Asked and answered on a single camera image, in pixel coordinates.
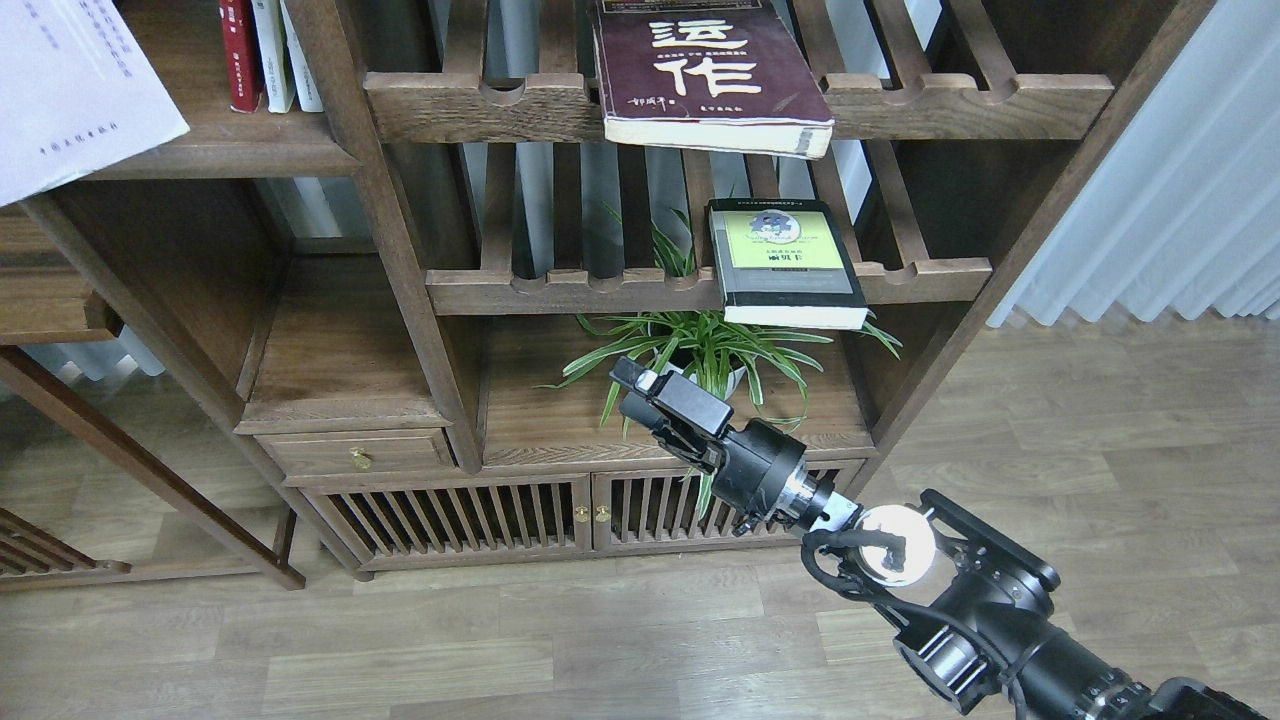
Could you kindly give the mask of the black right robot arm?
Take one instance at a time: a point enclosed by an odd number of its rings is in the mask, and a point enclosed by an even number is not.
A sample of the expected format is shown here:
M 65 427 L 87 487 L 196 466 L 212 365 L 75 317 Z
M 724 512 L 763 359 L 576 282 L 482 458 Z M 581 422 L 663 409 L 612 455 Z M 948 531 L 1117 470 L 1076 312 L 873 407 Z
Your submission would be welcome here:
M 625 416 L 659 446 L 713 477 L 712 493 L 742 514 L 790 528 L 822 585 L 870 603 L 897 629 L 895 647 L 959 714 L 1004 693 L 1023 719 L 1253 719 L 1228 693 L 1185 676 L 1158 689 L 1134 682 L 1051 623 L 1060 577 L 1042 559 L 934 489 L 915 506 L 867 509 L 806 471 L 805 448 L 675 372 L 621 357 L 611 378 Z

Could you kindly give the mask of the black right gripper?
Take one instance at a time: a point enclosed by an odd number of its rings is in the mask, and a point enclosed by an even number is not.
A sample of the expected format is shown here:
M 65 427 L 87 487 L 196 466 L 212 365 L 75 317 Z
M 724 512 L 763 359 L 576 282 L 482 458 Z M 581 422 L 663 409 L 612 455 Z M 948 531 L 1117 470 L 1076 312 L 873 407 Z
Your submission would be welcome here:
M 732 407 L 677 372 L 659 375 L 620 357 L 609 377 L 626 389 L 621 414 L 700 473 L 698 520 L 718 498 L 742 514 L 739 530 L 751 530 L 774 514 L 788 480 L 805 473 L 803 443 L 758 418 L 733 429 Z

